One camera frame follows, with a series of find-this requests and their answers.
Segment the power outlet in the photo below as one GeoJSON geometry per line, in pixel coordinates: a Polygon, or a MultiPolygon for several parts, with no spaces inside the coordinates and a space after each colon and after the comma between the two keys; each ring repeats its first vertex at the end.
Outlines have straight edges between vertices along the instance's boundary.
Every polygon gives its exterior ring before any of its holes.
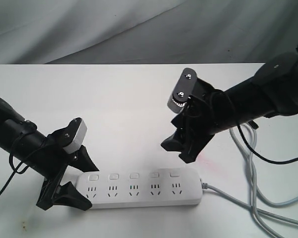
{"type": "Polygon", "coordinates": [[[200,176],[191,168],[86,172],[76,188],[94,209],[196,205],[202,197],[200,176]]]}

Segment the white power strip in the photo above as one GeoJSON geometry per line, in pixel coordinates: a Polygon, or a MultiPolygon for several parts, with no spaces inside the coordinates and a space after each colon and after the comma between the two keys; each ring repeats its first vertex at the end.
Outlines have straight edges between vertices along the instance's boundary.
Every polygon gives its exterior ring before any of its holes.
{"type": "Polygon", "coordinates": [[[87,172],[79,176],[76,188],[92,209],[196,205],[202,198],[199,174],[190,168],[87,172]]]}

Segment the power strip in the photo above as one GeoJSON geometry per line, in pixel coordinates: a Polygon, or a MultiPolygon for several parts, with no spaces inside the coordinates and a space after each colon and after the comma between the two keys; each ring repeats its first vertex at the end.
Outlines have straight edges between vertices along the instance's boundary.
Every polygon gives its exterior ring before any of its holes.
{"type": "Polygon", "coordinates": [[[97,208],[196,205],[202,198],[199,174],[190,168],[141,172],[86,172],[77,190],[97,208]]]}

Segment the white button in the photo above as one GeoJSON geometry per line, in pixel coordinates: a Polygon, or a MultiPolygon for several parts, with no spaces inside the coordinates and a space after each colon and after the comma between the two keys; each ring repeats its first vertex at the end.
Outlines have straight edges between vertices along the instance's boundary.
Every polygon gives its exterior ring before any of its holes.
{"type": "Polygon", "coordinates": [[[153,172],[150,174],[150,178],[154,179],[154,178],[158,178],[159,177],[159,173],[158,172],[153,172]]]}
{"type": "Polygon", "coordinates": [[[110,176],[109,176],[109,179],[110,180],[114,180],[114,179],[118,179],[119,178],[119,174],[111,174],[110,176]]]}
{"type": "Polygon", "coordinates": [[[170,177],[179,177],[180,173],[178,171],[172,171],[170,172],[170,177]]]}
{"type": "Polygon", "coordinates": [[[132,174],[130,174],[130,178],[131,179],[138,179],[139,178],[139,174],[138,173],[132,173],[132,174]]]}
{"type": "Polygon", "coordinates": [[[88,179],[89,181],[98,180],[98,175],[90,175],[88,179]]]}

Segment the gray backdrop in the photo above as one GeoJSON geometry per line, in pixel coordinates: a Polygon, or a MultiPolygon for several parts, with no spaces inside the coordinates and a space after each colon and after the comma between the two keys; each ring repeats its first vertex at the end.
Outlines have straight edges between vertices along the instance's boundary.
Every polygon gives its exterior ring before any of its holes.
{"type": "Polygon", "coordinates": [[[0,63],[265,62],[298,0],[0,0],[0,63]]]}

